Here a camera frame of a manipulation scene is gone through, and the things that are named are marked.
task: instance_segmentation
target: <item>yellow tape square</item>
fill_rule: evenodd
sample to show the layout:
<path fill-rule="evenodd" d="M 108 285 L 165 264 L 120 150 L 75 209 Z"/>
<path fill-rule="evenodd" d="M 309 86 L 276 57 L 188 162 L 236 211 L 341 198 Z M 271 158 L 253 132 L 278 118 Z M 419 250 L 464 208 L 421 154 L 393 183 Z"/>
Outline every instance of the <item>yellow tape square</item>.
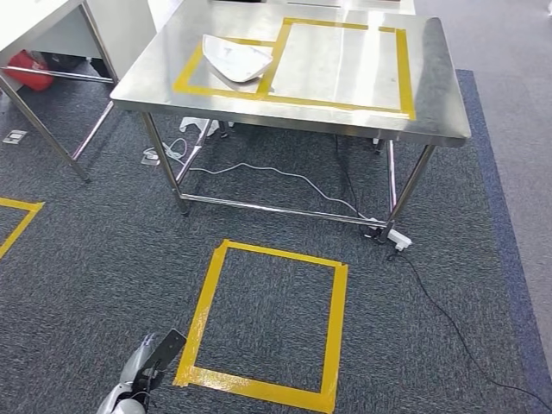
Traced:
<path fill-rule="evenodd" d="M 186 63 L 182 72 L 180 72 L 177 80 L 174 81 L 172 88 L 176 92 L 190 93 L 195 95 L 234 97 L 279 104 L 332 107 L 341 110 L 369 110 L 374 112 L 387 113 L 393 116 L 403 116 L 412 121 L 416 119 L 416 111 L 414 108 L 412 87 L 410 78 L 410 66 L 408 57 L 406 31 L 401 28 L 378 28 L 380 32 L 395 33 L 396 40 L 396 60 L 399 73 L 398 84 L 400 109 L 383 108 L 378 106 L 363 106 L 352 103 L 339 103 L 333 101 L 307 99 L 301 97 L 281 97 L 271 95 L 270 91 L 271 89 L 272 83 L 276 74 L 278 66 L 280 64 L 282 56 L 284 53 L 284 49 L 285 48 L 285 44 L 287 43 L 288 38 L 290 35 L 291 26 L 294 24 L 310 24 L 314 26 L 349 28 L 355 30 L 369 29 L 369 27 L 365 24 L 327 22 L 322 20 L 285 17 L 282 23 L 280 31 L 275 41 L 257 41 L 253 39 L 227 38 L 227 40 L 229 41 L 234 41 L 243 45 L 272 48 L 273 61 L 271 65 L 269 66 L 269 68 L 262 75 L 256 92 L 232 91 L 210 88 L 208 86 L 190 85 L 190 78 L 192 77 L 192 75 L 193 75 L 198 65 L 199 65 L 201 59 L 203 57 L 202 41 L 199 41 L 196 49 L 194 49 L 193 53 L 192 53 L 192 56 Z"/>
<path fill-rule="evenodd" d="M 11 200 L 9 198 L 0 198 L 0 207 L 9 207 L 12 209 L 28 211 L 17 227 L 12 231 L 4 243 L 0 245 L 0 259 L 2 259 L 9 248 L 14 244 L 17 237 L 21 235 L 29 223 L 40 211 L 44 203 L 26 203 L 23 201 Z"/>
<path fill-rule="evenodd" d="M 199 351 L 201 338 L 207 324 L 211 304 L 219 281 L 229 248 L 236 248 L 259 254 L 270 254 L 291 260 L 301 260 L 316 265 L 333 267 L 333 285 L 330 303 L 328 335 L 322 367 L 322 382 L 320 392 L 300 390 L 288 386 L 279 386 L 267 382 L 246 379 L 227 373 L 218 373 L 208 369 L 196 367 L 196 358 Z M 291 253 L 274 248 L 264 248 L 250 244 L 238 243 L 225 239 L 213 252 L 205 281 L 201 291 L 196 313 L 192 320 L 187 342 L 173 384 L 187 386 L 195 384 L 215 390 L 231 392 L 250 398 L 263 399 L 283 405 L 304 408 L 319 412 L 332 412 L 335 406 L 338 389 L 343 316 L 345 310 L 347 266 L 339 261 L 321 259 L 307 254 Z"/>

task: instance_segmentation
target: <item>yellow tape outline on table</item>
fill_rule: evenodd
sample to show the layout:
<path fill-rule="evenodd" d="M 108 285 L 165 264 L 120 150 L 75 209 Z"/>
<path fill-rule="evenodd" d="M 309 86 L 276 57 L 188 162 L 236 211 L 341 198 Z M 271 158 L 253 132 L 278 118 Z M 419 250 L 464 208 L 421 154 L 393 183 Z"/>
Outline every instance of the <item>yellow tape outline on table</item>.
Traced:
<path fill-rule="evenodd" d="M 270 87 L 276 75 L 278 66 L 280 64 L 282 55 L 285 49 L 285 44 L 290 35 L 293 24 L 310 24 L 313 26 L 324 26 L 332 28 L 350 28 L 355 30 L 368 30 L 365 24 L 327 22 L 324 20 L 299 19 L 293 17 L 285 17 L 282 23 L 279 33 L 276 41 L 257 41 L 254 39 L 236 39 L 227 38 L 242 45 L 271 47 L 273 58 L 270 66 L 262 76 L 256 92 L 229 91 L 224 89 L 210 88 L 208 86 L 190 85 L 191 76 L 196 71 L 201 59 L 203 57 L 202 41 L 192 53 L 191 57 L 186 63 L 184 68 L 174 81 L 172 88 L 176 92 L 190 93 L 204 96 L 219 97 L 236 97 L 254 101 L 265 101 L 280 104 L 296 104 L 309 106 L 332 107 L 341 110 L 369 110 L 374 112 L 384 112 L 394 116 L 404 116 L 409 120 L 416 119 L 416 111 L 414 108 L 412 86 L 410 78 L 410 66 L 408 57 L 408 43 L 406 30 L 402 28 L 378 27 L 380 32 L 395 33 L 396 41 L 396 60 L 399 72 L 399 97 L 400 109 L 384 108 L 379 106 L 363 106 L 352 103 L 339 103 L 333 101 L 323 101 L 317 99 L 306 99 L 300 97 L 280 97 L 270 95 Z"/>

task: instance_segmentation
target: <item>red bag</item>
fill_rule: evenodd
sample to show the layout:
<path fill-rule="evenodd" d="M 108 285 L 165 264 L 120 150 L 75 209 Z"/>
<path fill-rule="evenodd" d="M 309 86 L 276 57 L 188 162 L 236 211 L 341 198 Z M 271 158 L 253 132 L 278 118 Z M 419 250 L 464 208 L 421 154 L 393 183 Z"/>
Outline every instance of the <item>red bag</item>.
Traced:
<path fill-rule="evenodd" d="M 10 60 L 9 66 L 24 67 L 26 69 L 35 69 L 39 71 L 48 71 L 46 64 L 42 64 L 32 59 L 26 50 L 22 50 Z M 18 71 L 5 70 L 11 77 L 18 80 L 23 85 L 29 86 L 33 91 L 43 91 L 54 82 L 54 78 L 49 75 L 39 75 L 36 73 L 25 73 Z"/>

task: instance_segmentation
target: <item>table top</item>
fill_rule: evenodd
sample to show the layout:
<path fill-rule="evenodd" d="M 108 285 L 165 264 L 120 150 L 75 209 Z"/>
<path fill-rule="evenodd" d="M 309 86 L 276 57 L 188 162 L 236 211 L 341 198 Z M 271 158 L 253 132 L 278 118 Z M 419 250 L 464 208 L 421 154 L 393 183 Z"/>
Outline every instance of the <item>table top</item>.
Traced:
<path fill-rule="evenodd" d="M 261 47 L 273 64 L 234 84 L 202 56 L 203 34 Z M 446 147 L 470 137 L 439 20 L 374 10 L 189 0 L 111 98 L 126 110 Z"/>
<path fill-rule="evenodd" d="M 25 47 L 25 43 L 32 41 L 51 28 L 82 1 L 0 1 L 0 53 L 4 59 L 18 53 Z"/>

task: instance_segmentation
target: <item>gray carpet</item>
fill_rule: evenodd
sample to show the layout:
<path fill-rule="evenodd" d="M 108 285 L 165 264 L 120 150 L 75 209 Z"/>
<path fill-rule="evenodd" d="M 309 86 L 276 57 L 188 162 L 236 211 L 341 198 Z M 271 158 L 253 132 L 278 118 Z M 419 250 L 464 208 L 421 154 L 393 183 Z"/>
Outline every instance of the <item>gray carpet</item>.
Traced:
<path fill-rule="evenodd" d="M 101 113 L 107 93 L 103 85 L 67 81 L 23 92 L 72 149 Z M 177 117 L 156 120 L 166 141 L 180 136 Z M 229 238 L 349 265 L 335 412 L 531 412 L 526 396 L 486 382 L 406 266 L 383 262 L 390 246 L 362 239 L 355 226 L 203 204 L 183 218 L 160 168 L 139 163 L 149 142 L 135 113 L 115 111 L 82 157 L 93 179 L 89 185 L 8 107 L 0 117 L 0 135 L 11 129 L 31 134 L 19 146 L 0 146 L 0 197 L 45 205 L 0 261 L 0 411 L 94 412 L 146 333 L 187 333 L 211 253 Z M 187 132 L 190 141 L 196 136 Z M 399 185 L 420 149 L 396 146 Z M 384 158 L 354 138 L 341 138 L 339 153 L 361 209 L 382 216 Z M 331 135 L 236 125 L 228 139 L 208 141 L 196 164 L 221 169 L 241 161 L 304 174 L 329 195 L 351 200 Z M 272 172 L 194 172 L 187 187 L 347 213 Z M 458 321 L 483 367 L 527 387 L 474 145 L 436 151 L 399 229 L 414 240 L 406 255 L 427 290 Z M 233 252 L 196 365 L 316 390 L 330 289 L 331 275 L 322 267 Z M 172 386 L 176 365 L 155 392 L 152 413 L 304 412 Z"/>
<path fill-rule="evenodd" d="M 0 206 L 0 243 L 2 243 L 1 241 L 6 240 L 26 215 L 26 211 L 8 209 Z"/>
<path fill-rule="evenodd" d="M 455 64 L 474 71 L 531 302 L 552 371 L 549 4 L 550 0 L 416 0 L 416 10 L 420 16 L 439 17 Z"/>

